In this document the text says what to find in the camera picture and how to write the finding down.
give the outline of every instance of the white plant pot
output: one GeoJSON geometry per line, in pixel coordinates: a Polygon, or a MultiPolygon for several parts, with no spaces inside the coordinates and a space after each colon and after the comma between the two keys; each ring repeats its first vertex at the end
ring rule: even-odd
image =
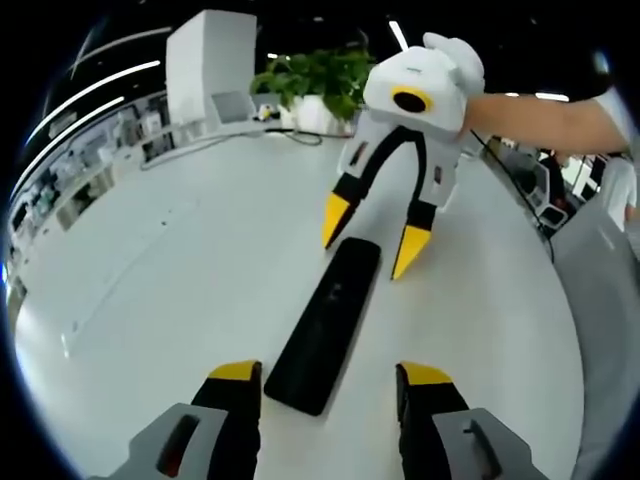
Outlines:
{"type": "Polygon", "coordinates": [[[353,135],[351,122],[342,122],[334,117],[325,107],[320,95],[296,97],[288,110],[282,105],[278,108],[280,110],[282,128],[318,133],[320,135],[353,135]]]}

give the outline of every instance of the human arm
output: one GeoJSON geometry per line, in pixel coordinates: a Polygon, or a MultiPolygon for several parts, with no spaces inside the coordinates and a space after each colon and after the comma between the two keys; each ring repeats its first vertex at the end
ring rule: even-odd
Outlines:
{"type": "Polygon", "coordinates": [[[633,178],[633,184],[629,197],[627,198],[627,205],[624,209],[624,220],[629,223],[636,213],[636,205],[638,203],[638,182],[636,178],[633,178]]]}
{"type": "Polygon", "coordinates": [[[628,141],[595,99],[574,103],[483,94],[467,103],[464,131],[576,154],[624,150],[628,141]]]}

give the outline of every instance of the hand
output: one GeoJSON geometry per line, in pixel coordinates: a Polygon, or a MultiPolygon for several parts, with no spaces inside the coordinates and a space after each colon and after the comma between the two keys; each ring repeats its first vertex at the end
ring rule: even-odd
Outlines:
{"type": "Polygon", "coordinates": [[[461,87],[467,95],[484,92],[484,66],[471,45],[459,38],[447,38],[431,32],[425,33],[422,41],[425,47],[440,50],[457,65],[461,87]]]}

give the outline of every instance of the white wall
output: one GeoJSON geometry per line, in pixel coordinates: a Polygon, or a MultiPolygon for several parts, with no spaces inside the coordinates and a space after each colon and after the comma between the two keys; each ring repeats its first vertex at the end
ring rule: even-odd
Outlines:
{"type": "Polygon", "coordinates": [[[211,118],[210,96],[248,91],[254,75],[256,17],[204,10],[167,40],[167,94],[171,123],[211,118]]]}

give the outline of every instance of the black rectangular object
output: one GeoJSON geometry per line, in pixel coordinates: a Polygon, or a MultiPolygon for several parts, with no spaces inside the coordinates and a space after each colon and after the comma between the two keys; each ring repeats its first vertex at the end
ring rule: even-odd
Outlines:
{"type": "Polygon", "coordinates": [[[379,262],[376,244],[342,242],[264,385],[267,396],[309,415],[322,413],[379,262]]]}

